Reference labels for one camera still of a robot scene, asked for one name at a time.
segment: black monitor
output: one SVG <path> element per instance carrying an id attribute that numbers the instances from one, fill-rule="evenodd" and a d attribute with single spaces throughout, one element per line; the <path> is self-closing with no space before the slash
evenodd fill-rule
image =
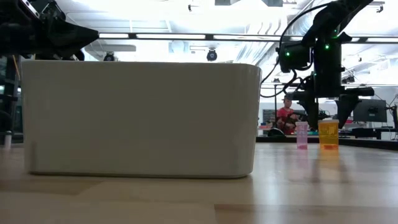
<path id="1" fill-rule="evenodd" d="M 387 122 L 385 100 L 360 100 L 354 109 L 354 121 Z"/>

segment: wooden tabletop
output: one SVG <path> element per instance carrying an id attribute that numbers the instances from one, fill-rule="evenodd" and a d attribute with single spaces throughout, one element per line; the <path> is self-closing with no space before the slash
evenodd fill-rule
<path id="1" fill-rule="evenodd" d="M 257 144 L 253 173 L 234 180 L 31 176 L 23 158 L 21 148 L 0 149 L 1 224 L 391 224 L 398 218 L 398 154 L 390 151 Z"/>

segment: white ceiling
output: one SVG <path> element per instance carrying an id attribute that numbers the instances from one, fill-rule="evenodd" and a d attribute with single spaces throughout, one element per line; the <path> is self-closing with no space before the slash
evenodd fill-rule
<path id="1" fill-rule="evenodd" d="M 316 5 L 330 0 L 296 0 L 296 4 L 283 7 L 267 7 L 261 0 L 240 0 L 231 6 L 215 6 L 215 1 L 220 0 L 57 0 L 70 22 L 99 32 L 263 35 L 281 34 L 287 18 L 299 13 L 308 3 Z M 398 24 L 394 19 L 398 1 L 384 1 L 384 11 L 377 13 L 379 6 L 367 7 L 346 28 L 347 33 L 398 35 Z M 192 12 L 188 11 L 188 4 L 192 5 Z M 301 35 L 311 23 L 312 17 L 306 18 L 296 25 L 297 33 L 293 34 Z M 254 42 L 98 40 L 86 50 L 100 60 L 107 50 L 113 50 L 120 60 L 125 61 L 206 62 L 210 47 L 216 49 L 219 62 L 258 64 L 264 73 L 275 63 L 272 44 Z M 380 58 L 395 57 L 397 52 L 395 45 L 345 45 L 343 65 L 354 68 L 360 63 L 376 61 L 377 64 Z M 275 75 L 283 82 L 290 78 L 277 72 Z"/>

